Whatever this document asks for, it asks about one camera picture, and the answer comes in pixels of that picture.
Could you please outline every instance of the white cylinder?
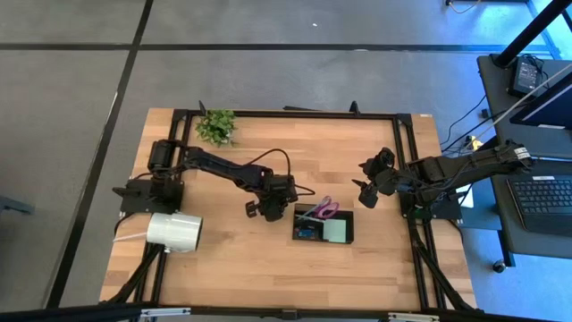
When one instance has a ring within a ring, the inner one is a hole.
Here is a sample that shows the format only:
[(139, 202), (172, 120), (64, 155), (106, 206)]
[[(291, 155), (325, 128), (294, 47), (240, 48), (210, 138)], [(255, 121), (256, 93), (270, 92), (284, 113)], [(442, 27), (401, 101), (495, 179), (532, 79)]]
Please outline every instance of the white cylinder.
[(195, 251), (202, 225), (201, 217), (154, 213), (147, 229), (147, 241), (163, 244), (168, 250)]

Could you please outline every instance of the wooden table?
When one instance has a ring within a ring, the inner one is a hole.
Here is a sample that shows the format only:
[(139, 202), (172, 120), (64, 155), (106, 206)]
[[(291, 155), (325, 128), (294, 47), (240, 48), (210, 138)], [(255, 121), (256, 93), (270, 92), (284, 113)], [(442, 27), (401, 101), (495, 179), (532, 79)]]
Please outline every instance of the wooden table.
[[(172, 109), (150, 109), (132, 175), (147, 171), (151, 144), (168, 135)], [(358, 201), (351, 179), (364, 180), (358, 164), (382, 147), (395, 151), (389, 121), (238, 117), (235, 147), (213, 147), (197, 138), (193, 118), (189, 144), (243, 164), (270, 148), (290, 155), (298, 184), (316, 191), (300, 203), (319, 202), (330, 195), (341, 209), (352, 210), (355, 240), (350, 245), (291, 239), (290, 205), (283, 219), (267, 223), (248, 218), (244, 204), (255, 196), (232, 182), (197, 170), (183, 174), (181, 211), (202, 216), (204, 226), (197, 252), (172, 253), (167, 258), (160, 303), (181, 306), (297, 309), (418, 310), (412, 252), (406, 221), (396, 195), (381, 196), (375, 209)], [(413, 115), (419, 157), (440, 153), (434, 120)], [(402, 129), (406, 157), (407, 136)], [(286, 172), (282, 154), (257, 162)], [(126, 220), (118, 236), (147, 230), (149, 214)], [(475, 306), (467, 262), (458, 231), (448, 222), (433, 220), (440, 267), (465, 301)], [(115, 243), (101, 300), (115, 295), (141, 260), (145, 242)], [(153, 268), (144, 300), (150, 298)], [(429, 298), (435, 305), (431, 274), (425, 270)]]

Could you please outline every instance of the green plant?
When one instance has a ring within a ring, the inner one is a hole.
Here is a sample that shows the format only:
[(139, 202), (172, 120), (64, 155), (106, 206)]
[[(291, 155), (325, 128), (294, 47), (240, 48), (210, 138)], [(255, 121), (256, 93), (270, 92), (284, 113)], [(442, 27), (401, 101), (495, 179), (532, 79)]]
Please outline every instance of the green plant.
[(229, 110), (208, 110), (197, 125), (198, 136), (204, 141), (216, 144), (232, 143), (231, 134), (236, 130), (234, 113)]

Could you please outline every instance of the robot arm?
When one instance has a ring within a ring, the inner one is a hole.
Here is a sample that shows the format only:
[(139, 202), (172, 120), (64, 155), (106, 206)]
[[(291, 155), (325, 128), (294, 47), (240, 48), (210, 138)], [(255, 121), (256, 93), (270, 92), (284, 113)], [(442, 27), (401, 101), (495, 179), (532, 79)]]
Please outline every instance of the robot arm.
[(188, 148), (184, 153), (185, 169), (203, 170), (233, 181), (244, 191), (255, 193), (259, 203), (250, 201), (246, 204), (249, 217), (256, 216), (258, 210), (266, 221), (276, 221), (282, 218), (289, 203), (298, 200), (294, 176), (291, 174), (274, 174), (271, 168), (262, 165), (237, 165), (197, 147)]
[(513, 141), (463, 157), (426, 157), (408, 163), (406, 169), (393, 168), (395, 156), (388, 148), (360, 166), (370, 183), (354, 180), (361, 188), (359, 200), (373, 208), (379, 191), (390, 196), (395, 191), (413, 194), (419, 207), (428, 207), (459, 187), (495, 174), (526, 172), (534, 160), (523, 145)]
[[(175, 149), (181, 148), (181, 162), (171, 167)], [(289, 203), (298, 200), (294, 177), (290, 174), (274, 174), (269, 167), (254, 164), (237, 165), (231, 161), (205, 152), (198, 147), (181, 147), (177, 140), (159, 140), (153, 143), (147, 163), (149, 174), (153, 177), (147, 190), (130, 186), (114, 188), (115, 193), (138, 200), (152, 200), (155, 204), (168, 205), (169, 209), (179, 209), (181, 205), (181, 186), (172, 179), (175, 175), (189, 169), (199, 169), (216, 176), (231, 180), (238, 188), (255, 193), (259, 202), (246, 204), (247, 216), (257, 215), (257, 211), (273, 222), (283, 216)]]

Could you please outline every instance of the keyboard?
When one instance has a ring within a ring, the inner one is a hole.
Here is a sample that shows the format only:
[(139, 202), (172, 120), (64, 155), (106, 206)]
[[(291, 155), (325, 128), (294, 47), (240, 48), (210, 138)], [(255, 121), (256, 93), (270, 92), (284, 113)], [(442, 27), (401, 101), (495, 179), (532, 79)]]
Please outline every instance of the keyboard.
[(572, 237), (572, 175), (518, 175), (507, 184), (526, 230)]

